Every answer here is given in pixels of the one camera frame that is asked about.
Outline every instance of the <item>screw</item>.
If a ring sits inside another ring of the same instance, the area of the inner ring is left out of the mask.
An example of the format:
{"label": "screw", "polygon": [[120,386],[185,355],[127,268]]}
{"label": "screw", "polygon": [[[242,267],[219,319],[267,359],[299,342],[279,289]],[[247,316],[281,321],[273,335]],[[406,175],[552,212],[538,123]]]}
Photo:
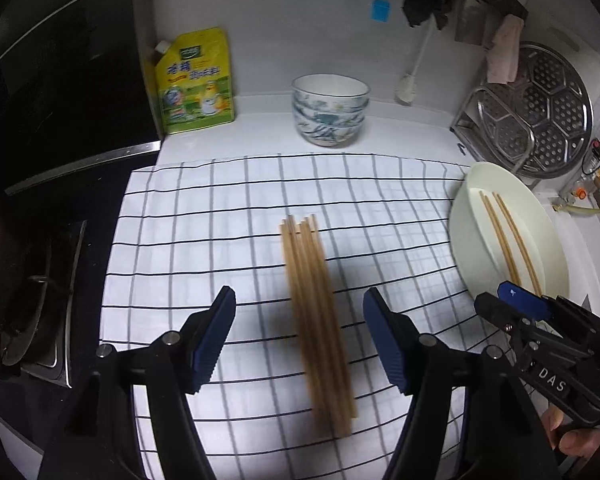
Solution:
{"label": "screw", "polygon": [[422,334],[418,338],[418,341],[421,345],[424,346],[435,346],[438,343],[436,336],[431,334]]}
{"label": "screw", "polygon": [[169,332],[165,332],[162,334],[162,342],[167,345],[175,345],[178,341],[180,341],[180,333],[175,330],[170,330]]}
{"label": "screw", "polygon": [[99,358],[103,358],[108,356],[111,352],[113,352],[113,345],[110,345],[109,343],[104,343],[101,344],[100,346],[98,346],[96,348],[96,355]]}
{"label": "screw", "polygon": [[486,352],[491,359],[500,359],[502,357],[502,349],[496,345],[487,346]]}

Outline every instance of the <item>stacked bowls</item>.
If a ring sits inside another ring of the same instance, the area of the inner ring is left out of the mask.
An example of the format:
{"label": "stacked bowls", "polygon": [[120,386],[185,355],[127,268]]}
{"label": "stacked bowls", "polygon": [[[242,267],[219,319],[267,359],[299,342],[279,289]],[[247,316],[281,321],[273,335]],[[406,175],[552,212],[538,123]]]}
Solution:
{"label": "stacked bowls", "polygon": [[295,79],[293,114],[296,129],[318,146],[339,146],[360,130],[369,104],[369,86],[337,74],[311,74]]}

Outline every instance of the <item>stainless steel trim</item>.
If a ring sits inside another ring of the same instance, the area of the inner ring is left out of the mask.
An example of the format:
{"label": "stainless steel trim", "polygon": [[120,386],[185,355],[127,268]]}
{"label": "stainless steel trim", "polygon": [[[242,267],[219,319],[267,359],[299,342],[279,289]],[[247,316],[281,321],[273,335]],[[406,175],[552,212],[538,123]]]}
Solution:
{"label": "stainless steel trim", "polygon": [[44,454],[44,451],[42,451],[41,448],[36,446],[32,441],[30,441],[25,436],[23,436],[22,434],[20,434],[16,430],[14,430],[13,427],[10,424],[8,424],[1,416],[0,416],[0,424],[2,424],[5,428],[7,428],[7,430],[11,431],[11,433],[13,433],[15,436],[17,436],[24,444],[29,446],[35,452],[40,453],[40,455]]}
{"label": "stainless steel trim", "polygon": [[6,56],[13,47],[15,47],[17,44],[19,44],[32,30],[34,30],[35,28],[39,27],[42,23],[45,23],[46,20],[48,20],[49,18],[52,18],[53,16],[55,16],[58,12],[60,12],[63,9],[66,9],[68,6],[73,5],[75,2],[77,2],[78,0],[71,0],[70,2],[68,2],[67,4],[64,4],[62,7],[59,7],[59,9],[54,10],[54,12],[52,12],[50,15],[48,15],[44,20],[40,20],[39,22],[37,22],[33,27],[31,27],[27,32],[25,32],[22,36],[20,36],[16,41],[13,42],[13,44],[7,49],[5,50],[2,54],[0,54],[0,60]]}
{"label": "stainless steel trim", "polygon": [[[82,226],[80,227],[80,236],[78,237],[77,248],[74,254],[74,266],[71,272],[71,283],[75,283],[75,275],[78,270],[78,259],[80,258],[80,252],[82,251],[82,242],[84,241],[84,232],[87,227],[87,222],[82,222]],[[71,354],[70,354],[70,345],[71,345],[71,314],[74,306],[74,295],[73,291],[71,294],[71,298],[66,308],[66,314],[64,315],[64,384],[71,388]]]}
{"label": "stainless steel trim", "polygon": [[143,153],[159,152],[161,146],[160,140],[154,140],[153,142],[146,142],[144,144],[136,144],[135,146],[127,146],[126,148],[119,148],[118,150],[111,150],[110,152],[101,153],[99,155],[88,156],[75,162],[70,162],[64,166],[53,168],[52,170],[44,171],[32,177],[29,177],[13,186],[9,186],[4,192],[7,195],[13,195],[21,192],[29,187],[37,186],[48,180],[53,180],[66,174],[75,173],[76,171],[86,170],[93,166],[99,166],[101,164],[107,164],[114,160],[120,160],[130,156],[142,155]]}
{"label": "stainless steel trim", "polygon": [[496,95],[496,93],[493,92],[490,88],[486,86],[478,86],[474,90],[474,93],[475,92],[486,92],[487,94],[489,94],[491,98],[494,99],[500,106],[502,106],[502,108],[504,108],[504,111],[506,111],[507,114],[513,117],[518,122],[518,124],[522,126],[522,129],[526,131],[525,151],[522,154],[522,156],[520,156],[520,159],[515,163],[513,168],[511,168],[511,173],[516,174],[531,156],[531,153],[533,152],[534,147],[536,146],[536,136],[534,135],[533,130],[525,124],[525,122],[520,118],[520,116],[517,113],[515,113],[511,108],[509,108],[509,105],[507,105],[502,99],[500,99]]}
{"label": "stainless steel trim", "polygon": [[459,137],[459,139],[461,139],[464,142],[464,145],[467,147],[469,152],[474,156],[474,158],[476,160],[485,160],[484,154],[479,153],[478,150],[476,150],[476,148],[474,146],[474,142],[472,142],[471,137],[472,137],[473,132],[471,132],[470,129],[463,128],[462,126],[459,125],[459,123],[462,119],[462,115],[464,114],[464,111],[469,106],[469,103],[473,99],[474,95],[476,95],[478,92],[486,92],[487,94],[489,94],[493,99],[495,99],[498,102],[498,104],[500,106],[502,106],[504,108],[504,110],[507,112],[507,114],[509,114],[511,117],[513,117],[516,120],[516,122],[518,122],[518,124],[520,126],[522,126],[522,129],[526,131],[527,142],[526,142],[525,151],[520,156],[518,161],[515,163],[513,168],[511,168],[511,170],[510,170],[512,174],[516,174],[518,172],[518,170],[524,165],[524,163],[531,156],[531,153],[533,152],[534,147],[536,146],[536,136],[534,135],[531,128],[529,128],[524,123],[524,121],[522,119],[520,119],[519,115],[517,115],[505,102],[503,102],[490,88],[480,85],[480,86],[475,87],[469,93],[469,95],[465,98],[464,102],[462,103],[462,107],[458,110],[458,113],[454,117],[454,120],[453,120],[453,123],[451,124],[450,129],[453,131],[453,133],[456,134],[456,136]]}

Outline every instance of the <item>white plate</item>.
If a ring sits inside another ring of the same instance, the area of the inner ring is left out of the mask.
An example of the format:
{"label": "white plate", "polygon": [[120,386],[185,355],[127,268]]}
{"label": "white plate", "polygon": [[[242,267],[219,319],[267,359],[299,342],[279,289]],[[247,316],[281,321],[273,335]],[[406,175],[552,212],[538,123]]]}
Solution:
{"label": "white plate", "polygon": [[569,295],[569,271],[562,245],[538,199],[509,171],[478,162],[467,174],[454,200],[449,236],[458,270],[469,293],[497,294],[498,285],[513,281],[480,192],[490,199],[511,248],[521,285],[534,291],[522,253],[506,217],[492,193],[502,196],[533,263],[542,293],[554,298]]}

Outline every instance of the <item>pink towel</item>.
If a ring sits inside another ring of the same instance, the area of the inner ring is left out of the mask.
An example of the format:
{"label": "pink towel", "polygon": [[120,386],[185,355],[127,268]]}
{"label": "pink towel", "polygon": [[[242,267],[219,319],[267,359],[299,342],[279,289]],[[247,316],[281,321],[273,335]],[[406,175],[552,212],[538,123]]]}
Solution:
{"label": "pink towel", "polygon": [[516,80],[520,33],[525,22],[508,14],[493,35],[493,48],[487,52],[487,82],[507,84]]}

